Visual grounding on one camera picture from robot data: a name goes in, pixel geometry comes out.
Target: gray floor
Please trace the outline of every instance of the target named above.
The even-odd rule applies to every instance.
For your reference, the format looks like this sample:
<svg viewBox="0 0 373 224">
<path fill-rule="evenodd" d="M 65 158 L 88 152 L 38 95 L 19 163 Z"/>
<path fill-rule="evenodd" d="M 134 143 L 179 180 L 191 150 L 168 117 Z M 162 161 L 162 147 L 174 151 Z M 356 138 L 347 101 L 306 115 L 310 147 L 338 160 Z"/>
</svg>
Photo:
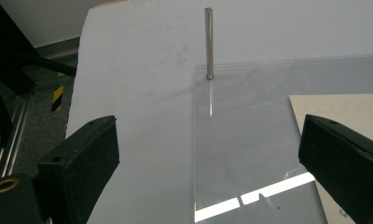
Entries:
<svg viewBox="0 0 373 224">
<path fill-rule="evenodd" d="M 76 66 L 77 54 L 62 55 L 52 60 Z M 57 77 L 57 72 L 37 66 L 24 67 L 22 70 L 37 84 L 45 83 L 47 80 Z M 64 84 L 62 109 L 60 111 L 51 112 L 53 92 L 56 87 L 48 88 L 46 85 L 40 85 L 36 88 L 29 106 L 13 174 L 36 175 L 36 162 L 64 140 L 74 85 L 71 78 L 67 80 L 68 83 Z M 12 115 L 17 96 L 1 82 L 0 92 L 6 103 L 8 113 Z"/>
</svg>

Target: table surface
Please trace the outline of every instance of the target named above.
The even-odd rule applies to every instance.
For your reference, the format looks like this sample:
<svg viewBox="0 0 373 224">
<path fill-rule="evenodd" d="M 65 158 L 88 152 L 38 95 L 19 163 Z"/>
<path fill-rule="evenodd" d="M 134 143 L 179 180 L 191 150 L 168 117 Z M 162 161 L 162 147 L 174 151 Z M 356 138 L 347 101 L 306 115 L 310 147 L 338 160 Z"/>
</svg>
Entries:
<svg viewBox="0 0 373 224">
<path fill-rule="evenodd" d="M 373 1 L 125 1 L 92 9 L 67 128 L 117 117 L 120 165 L 90 223 L 194 222 L 194 83 L 214 9 L 214 62 L 373 54 Z"/>
</svg>

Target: floor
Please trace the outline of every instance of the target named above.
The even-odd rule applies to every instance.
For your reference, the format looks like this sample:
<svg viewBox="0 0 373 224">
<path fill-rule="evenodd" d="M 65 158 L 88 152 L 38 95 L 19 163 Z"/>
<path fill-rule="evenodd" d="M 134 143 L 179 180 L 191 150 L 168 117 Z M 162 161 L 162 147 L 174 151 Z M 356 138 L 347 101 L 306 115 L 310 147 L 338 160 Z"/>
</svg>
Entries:
<svg viewBox="0 0 373 224">
<path fill-rule="evenodd" d="M 69 47 L 57 46 L 55 48 L 56 53 L 51 53 L 53 57 L 47 58 L 76 66 L 77 53 L 75 50 L 70 50 Z M 48 48 L 44 47 L 41 51 L 47 53 Z M 22 70 L 35 81 L 36 88 L 28 107 L 27 120 L 22 133 L 21 145 L 13 174 L 25 173 L 33 177 L 37 174 L 36 163 L 38 160 L 64 140 L 74 80 L 71 77 L 66 77 L 59 84 L 53 84 L 53 80 L 58 80 L 57 72 L 33 65 L 24 67 Z M 51 112 L 54 91 L 62 84 L 64 90 L 61 109 Z M 1 82 L 0 92 L 6 103 L 8 113 L 12 115 L 15 110 L 15 104 L 20 99 Z"/>
</svg>

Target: yellow and black striped tape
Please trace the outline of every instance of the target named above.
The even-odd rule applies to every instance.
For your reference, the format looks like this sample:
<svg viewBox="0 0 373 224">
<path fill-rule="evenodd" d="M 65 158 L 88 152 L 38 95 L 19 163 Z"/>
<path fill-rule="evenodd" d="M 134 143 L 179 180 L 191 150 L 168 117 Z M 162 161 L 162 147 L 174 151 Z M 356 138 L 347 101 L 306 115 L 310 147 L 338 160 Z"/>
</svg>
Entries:
<svg viewBox="0 0 373 224">
<path fill-rule="evenodd" d="M 58 73 L 58 77 L 64 76 L 63 73 Z M 58 87 L 55 92 L 53 92 L 52 109 L 50 111 L 60 111 L 62 109 L 62 94 L 64 91 L 64 86 Z"/>
</svg>

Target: metal rod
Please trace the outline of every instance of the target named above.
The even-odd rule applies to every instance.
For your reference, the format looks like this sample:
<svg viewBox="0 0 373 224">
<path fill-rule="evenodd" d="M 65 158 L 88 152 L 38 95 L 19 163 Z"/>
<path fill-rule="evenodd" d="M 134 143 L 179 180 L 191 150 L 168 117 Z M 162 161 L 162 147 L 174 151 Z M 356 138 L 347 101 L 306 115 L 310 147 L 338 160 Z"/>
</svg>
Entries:
<svg viewBox="0 0 373 224">
<path fill-rule="evenodd" d="M 214 78 L 213 60 L 213 10 L 210 7 L 204 9 L 206 19 L 206 55 L 207 55 L 207 79 Z"/>
</svg>

